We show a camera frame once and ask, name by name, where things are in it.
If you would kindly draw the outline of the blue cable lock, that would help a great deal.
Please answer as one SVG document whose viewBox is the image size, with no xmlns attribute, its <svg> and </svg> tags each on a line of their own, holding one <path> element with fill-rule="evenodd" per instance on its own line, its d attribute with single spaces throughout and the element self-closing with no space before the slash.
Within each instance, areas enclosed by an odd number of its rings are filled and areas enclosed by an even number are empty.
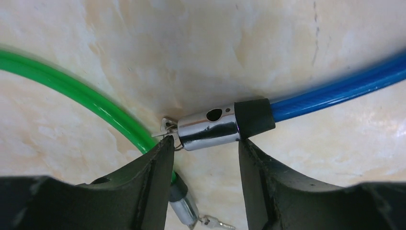
<svg viewBox="0 0 406 230">
<path fill-rule="evenodd" d="M 406 55 L 402 53 L 343 80 L 290 99 L 235 102 L 177 122 L 183 148 L 199 150 L 248 139 L 276 127 L 277 122 L 316 112 L 396 84 L 406 78 Z"/>
</svg>

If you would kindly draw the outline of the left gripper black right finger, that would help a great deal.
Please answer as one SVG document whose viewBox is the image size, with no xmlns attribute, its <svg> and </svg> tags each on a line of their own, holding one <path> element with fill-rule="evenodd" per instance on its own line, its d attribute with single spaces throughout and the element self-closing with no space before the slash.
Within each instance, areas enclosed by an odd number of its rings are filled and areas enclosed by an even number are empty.
<svg viewBox="0 0 406 230">
<path fill-rule="evenodd" d="M 364 182 L 340 187 L 308 177 L 267 155 L 252 141 L 238 144 L 250 230 L 403 230 L 406 184 Z"/>
</svg>

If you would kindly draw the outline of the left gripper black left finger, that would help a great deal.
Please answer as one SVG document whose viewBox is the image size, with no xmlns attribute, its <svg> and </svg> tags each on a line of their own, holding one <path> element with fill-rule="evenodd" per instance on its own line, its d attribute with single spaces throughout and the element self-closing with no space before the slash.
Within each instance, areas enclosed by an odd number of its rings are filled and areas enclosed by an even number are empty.
<svg viewBox="0 0 406 230">
<path fill-rule="evenodd" d="M 50 176 L 0 179 L 3 230 L 162 230 L 174 162 L 174 139 L 90 184 Z"/>
</svg>

